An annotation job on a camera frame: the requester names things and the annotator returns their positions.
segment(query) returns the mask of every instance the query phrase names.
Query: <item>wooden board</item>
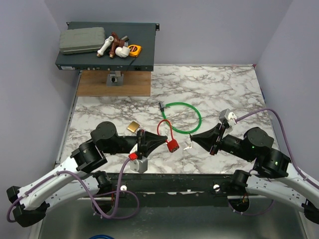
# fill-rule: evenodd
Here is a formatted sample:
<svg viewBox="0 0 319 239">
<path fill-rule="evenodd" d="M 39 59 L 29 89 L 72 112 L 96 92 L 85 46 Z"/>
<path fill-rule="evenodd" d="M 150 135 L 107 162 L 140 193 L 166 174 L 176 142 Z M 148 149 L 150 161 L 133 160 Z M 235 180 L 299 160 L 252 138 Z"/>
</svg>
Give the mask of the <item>wooden board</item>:
<svg viewBox="0 0 319 239">
<path fill-rule="evenodd" d="M 150 96 L 151 72 L 127 71 L 122 86 L 106 86 L 109 71 L 83 71 L 77 96 Z"/>
</svg>

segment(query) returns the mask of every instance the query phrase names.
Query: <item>brown pipe fitting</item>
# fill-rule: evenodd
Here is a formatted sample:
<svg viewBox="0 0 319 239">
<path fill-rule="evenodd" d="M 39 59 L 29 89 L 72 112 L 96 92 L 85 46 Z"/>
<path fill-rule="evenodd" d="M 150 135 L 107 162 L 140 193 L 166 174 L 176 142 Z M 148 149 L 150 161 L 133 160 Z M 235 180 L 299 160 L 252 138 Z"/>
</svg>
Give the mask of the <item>brown pipe fitting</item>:
<svg viewBox="0 0 319 239">
<path fill-rule="evenodd" d="M 112 31 L 111 36 L 114 37 L 114 40 L 112 42 L 111 45 L 111 50 L 110 50 L 110 57 L 113 58 L 115 56 L 115 49 L 119 46 L 119 47 L 123 47 L 125 44 L 125 41 L 122 39 L 119 39 L 119 37 L 117 36 L 117 34 L 115 32 Z"/>
</svg>

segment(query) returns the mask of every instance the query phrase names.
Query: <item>blue cable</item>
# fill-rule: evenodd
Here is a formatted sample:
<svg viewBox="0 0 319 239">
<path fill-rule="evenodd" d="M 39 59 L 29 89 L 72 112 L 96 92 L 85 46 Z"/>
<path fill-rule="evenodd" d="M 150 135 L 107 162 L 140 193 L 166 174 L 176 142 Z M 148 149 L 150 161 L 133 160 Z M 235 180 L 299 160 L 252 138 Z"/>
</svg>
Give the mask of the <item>blue cable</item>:
<svg viewBox="0 0 319 239">
<path fill-rule="evenodd" d="M 89 239 L 114 239 L 113 237 L 110 237 L 110 236 L 107 236 L 107 235 L 96 235 L 96 236 L 93 236 Z"/>
</svg>

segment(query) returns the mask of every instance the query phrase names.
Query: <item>white marble tabletop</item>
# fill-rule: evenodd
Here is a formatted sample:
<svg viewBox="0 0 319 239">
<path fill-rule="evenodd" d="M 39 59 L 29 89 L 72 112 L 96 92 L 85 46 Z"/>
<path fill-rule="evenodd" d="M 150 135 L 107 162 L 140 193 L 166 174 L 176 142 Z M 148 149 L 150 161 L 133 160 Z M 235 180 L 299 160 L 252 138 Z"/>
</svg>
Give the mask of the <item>white marble tabletop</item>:
<svg viewBox="0 0 319 239">
<path fill-rule="evenodd" d="M 138 122 L 147 131 L 156 133 L 162 119 L 158 102 L 186 102 L 195 106 L 202 115 L 204 132 L 218 123 L 220 112 L 231 109 L 238 117 L 265 106 L 261 90 L 252 66 L 245 67 L 190 67 L 155 66 L 152 72 L 150 97 L 79 97 L 70 130 L 62 152 L 61 161 L 67 158 L 81 143 L 90 139 L 90 132 L 103 121 L 111 121 L 119 135 L 133 135 L 127 130 L 132 122 Z M 197 126 L 198 118 L 186 107 L 165 109 L 167 118 L 182 130 Z M 232 135 L 242 138 L 252 127 L 260 127 L 274 137 L 267 113 L 260 113 L 239 122 Z M 169 136 L 169 128 L 163 124 L 161 134 Z M 180 144 L 179 150 L 170 153 L 165 144 L 148 157 L 146 173 L 233 173 L 236 169 L 250 170 L 253 166 L 240 158 L 219 151 L 211 156 L 196 143 L 183 150 L 189 136 L 174 132 Z M 99 170 L 119 172 L 127 155 L 106 155 L 108 163 Z M 129 167 L 125 172 L 132 172 Z"/>
</svg>

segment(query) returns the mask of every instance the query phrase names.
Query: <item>gray wall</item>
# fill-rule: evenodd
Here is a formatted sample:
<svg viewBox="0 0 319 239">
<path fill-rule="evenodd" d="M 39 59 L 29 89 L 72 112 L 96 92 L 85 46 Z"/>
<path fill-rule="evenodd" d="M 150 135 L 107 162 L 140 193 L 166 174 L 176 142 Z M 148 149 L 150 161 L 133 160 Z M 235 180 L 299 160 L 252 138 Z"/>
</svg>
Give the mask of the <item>gray wall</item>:
<svg viewBox="0 0 319 239">
<path fill-rule="evenodd" d="M 29 228 L 6 222 L 5 191 L 53 167 L 75 72 L 54 65 L 60 31 L 43 1 L 5 1 L 0 22 L 0 237 L 26 239 Z"/>
<path fill-rule="evenodd" d="M 155 63 L 254 64 L 292 0 L 45 0 L 67 21 L 160 23 Z"/>
<path fill-rule="evenodd" d="M 319 1 L 294 0 L 258 62 L 266 104 L 282 117 L 301 169 L 319 180 Z M 281 136 L 278 124 L 277 136 Z M 282 137 L 281 149 L 285 149 Z M 319 226 L 313 228 L 319 238 Z"/>
</svg>

